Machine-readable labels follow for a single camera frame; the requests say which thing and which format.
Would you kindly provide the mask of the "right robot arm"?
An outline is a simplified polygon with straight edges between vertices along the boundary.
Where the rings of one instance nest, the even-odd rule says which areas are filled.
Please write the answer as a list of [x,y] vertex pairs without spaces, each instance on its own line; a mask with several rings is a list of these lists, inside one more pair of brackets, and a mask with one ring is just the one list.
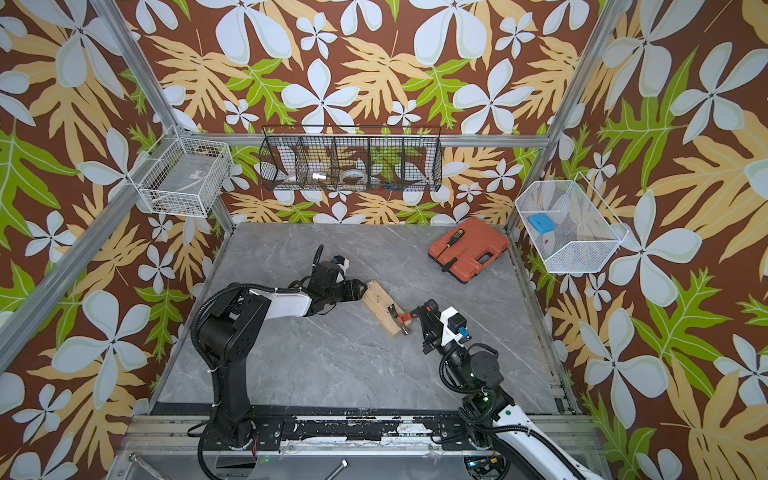
[[469,474],[485,479],[598,479],[599,474],[556,444],[502,387],[504,377],[493,347],[471,341],[467,318],[428,300],[409,313],[420,323],[425,354],[440,356],[438,375],[448,390],[462,396],[458,416],[465,432],[447,436],[490,451],[486,459],[465,462]]

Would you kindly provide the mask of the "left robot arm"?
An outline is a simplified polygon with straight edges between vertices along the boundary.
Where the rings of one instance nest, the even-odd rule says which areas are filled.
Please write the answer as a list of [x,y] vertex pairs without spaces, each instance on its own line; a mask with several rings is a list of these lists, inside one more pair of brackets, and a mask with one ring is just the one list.
[[192,320],[190,341],[212,378],[208,427],[230,447],[252,442],[246,363],[264,323],[319,315],[339,303],[360,301],[368,290],[347,276],[345,257],[324,261],[323,249],[315,251],[309,275],[286,287],[233,282],[208,298]]

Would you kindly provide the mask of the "wooden block with nails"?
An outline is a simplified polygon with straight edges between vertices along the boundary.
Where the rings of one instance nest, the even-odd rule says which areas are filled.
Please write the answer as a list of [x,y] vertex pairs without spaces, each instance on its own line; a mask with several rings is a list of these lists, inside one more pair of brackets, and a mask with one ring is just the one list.
[[400,331],[397,323],[388,313],[387,307],[390,304],[394,304],[400,314],[405,313],[405,311],[399,307],[377,281],[371,280],[367,283],[367,291],[362,298],[362,302],[391,337],[398,335],[407,336]]

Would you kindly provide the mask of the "red black claw hammer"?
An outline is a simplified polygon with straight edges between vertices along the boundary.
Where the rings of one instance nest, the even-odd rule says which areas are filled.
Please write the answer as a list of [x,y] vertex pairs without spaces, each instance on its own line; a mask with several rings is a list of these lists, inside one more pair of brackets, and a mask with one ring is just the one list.
[[408,323],[416,320],[418,318],[418,314],[416,312],[409,312],[409,313],[402,313],[400,314],[394,304],[390,304],[387,307],[387,311],[392,317],[392,319],[397,323],[398,327],[400,328],[400,331],[404,335],[409,335],[410,330],[408,328]]

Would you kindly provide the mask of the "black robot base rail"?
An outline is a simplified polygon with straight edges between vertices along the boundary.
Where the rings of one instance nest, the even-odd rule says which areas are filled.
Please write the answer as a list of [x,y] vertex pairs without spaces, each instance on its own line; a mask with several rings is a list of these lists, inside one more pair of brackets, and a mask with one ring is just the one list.
[[[200,404],[163,404],[158,415],[132,421],[129,439],[179,442],[204,441],[206,451],[235,450],[229,435],[217,426],[206,428],[210,419]],[[286,452],[293,444],[309,441],[329,444],[369,443],[404,448],[412,440],[419,448],[445,451],[480,451],[492,446],[491,436],[472,428],[456,411],[388,410],[363,408],[287,407],[253,405],[244,424],[250,426],[257,449]]]

